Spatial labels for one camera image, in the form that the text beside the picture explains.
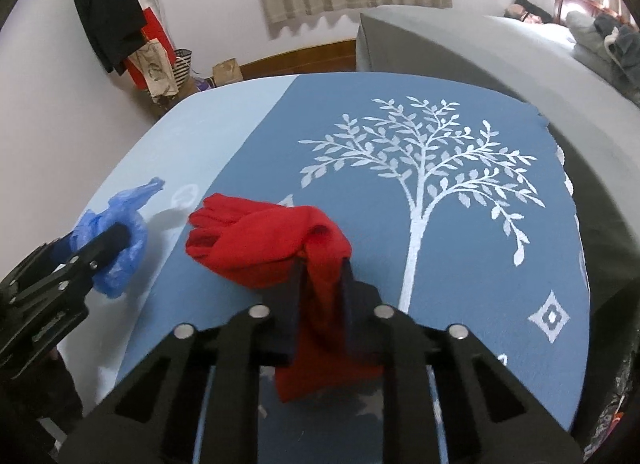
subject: blue plastic bag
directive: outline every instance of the blue plastic bag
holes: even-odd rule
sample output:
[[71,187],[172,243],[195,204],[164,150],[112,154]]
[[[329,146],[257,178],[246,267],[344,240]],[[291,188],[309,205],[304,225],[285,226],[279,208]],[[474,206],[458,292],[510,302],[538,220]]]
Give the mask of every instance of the blue plastic bag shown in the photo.
[[116,222],[126,225],[131,245],[121,251],[114,262],[94,275],[94,288],[109,298],[120,296],[145,255],[148,231],[138,210],[164,187],[164,180],[154,177],[149,184],[117,193],[109,199],[109,207],[97,215],[87,211],[71,233],[71,249],[77,251]]

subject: black coat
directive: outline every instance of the black coat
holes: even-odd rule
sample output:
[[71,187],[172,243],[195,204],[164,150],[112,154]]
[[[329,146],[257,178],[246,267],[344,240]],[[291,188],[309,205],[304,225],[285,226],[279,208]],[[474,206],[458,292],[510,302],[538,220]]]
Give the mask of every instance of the black coat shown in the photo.
[[89,43],[107,72],[122,75],[122,62],[145,44],[138,0],[74,0]]

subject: red bag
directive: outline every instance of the red bag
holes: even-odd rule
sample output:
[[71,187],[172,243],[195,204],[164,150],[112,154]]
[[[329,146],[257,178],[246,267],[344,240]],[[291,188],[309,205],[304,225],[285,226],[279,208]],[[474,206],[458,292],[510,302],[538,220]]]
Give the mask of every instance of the red bag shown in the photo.
[[[164,29],[162,28],[162,24],[158,21],[156,14],[153,12],[151,8],[146,8],[143,11],[146,19],[146,25],[142,27],[142,35],[145,40],[151,41],[152,39],[158,39],[164,50],[166,50],[166,54],[169,57],[169,62],[174,65],[176,56],[174,52],[174,48],[169,41]],[[124,60],[124,65],[127,67],[129,74],[131,75],[131,79],[136,84],[136,86],[140,90],[146,90],[148,87],[146,85],[145,76],[142,75],[142,72],[136,68],[136,66],[129,60]]]

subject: white diamond pattern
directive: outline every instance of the white diamond pattern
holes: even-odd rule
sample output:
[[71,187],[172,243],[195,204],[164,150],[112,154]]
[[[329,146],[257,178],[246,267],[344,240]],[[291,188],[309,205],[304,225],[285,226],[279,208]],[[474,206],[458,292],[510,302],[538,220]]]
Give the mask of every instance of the white diamond pattern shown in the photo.
[[535,314],[529,316],[529,321],[540,327],[551,344],[556,341],[569,320],[569,314],[562,308],[553,291],[545,304]]

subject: red cloth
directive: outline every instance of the red cloth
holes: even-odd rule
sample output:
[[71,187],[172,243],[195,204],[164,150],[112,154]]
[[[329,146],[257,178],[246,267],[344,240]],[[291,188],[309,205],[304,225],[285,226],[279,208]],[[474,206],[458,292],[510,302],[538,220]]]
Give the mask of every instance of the red cloth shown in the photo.
[[[158,21],[156,14],[151,8],[144,9],[142,11],[142,14],[145,15],[146,19],[146,25],[141,29],[145,41],[149,42],[152,39],[158,38],[158,41],[160,42],[164,50],[166,50],[166,55],[169,57],[169,62],[174,65],[176,60],[174,48],[171,46],[171,42],[166,36],[166,33],[162,28],[162,24]],[[136,84],[136,86],[140,90],[146,90],[148,87],[146,85],[145,76],[142,75],[142,72],[140,72],[140,70],[138,70],[129,59],[124,60],[124,65],[127,67],[127,70],[131,75],[131,79],[133,79],[133,82]]]
[[276,389],[283,401],[380,375],[379,367],[357,364],[345,353],[338,282],[351,245],[322,211],[216,193],[189,221],[195,229],[187,240],[187,254],[245,287],[268,288],[286,281],[294,259],[306,261],[309,287],[301,289],[298,353],[289,368],[276,369]]

